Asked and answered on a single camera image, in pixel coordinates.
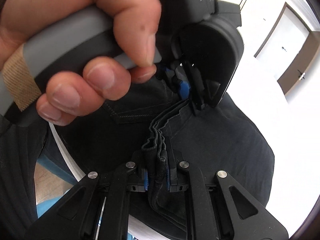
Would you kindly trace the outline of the person left hand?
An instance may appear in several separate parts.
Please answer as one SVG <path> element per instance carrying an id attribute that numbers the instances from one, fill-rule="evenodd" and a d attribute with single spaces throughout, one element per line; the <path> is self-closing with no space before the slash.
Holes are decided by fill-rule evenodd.
<path id="1" fill-rule="evenodd" d="M 79 116 L 98 110 L 106 100 L 118 100 L 132 83 L 145 83 L 156 72 L 155 35 L 161 17 L 159 0 L 2 0 L 1 63 L 46 26 L 96 4 L 114 20 L 120 48 L 136 64 L 126 70 L 115 60 L 97 57 L 83 74 L 60 72 L 48 82 L 36 109 L 45 120 L 66 126 Z"/>

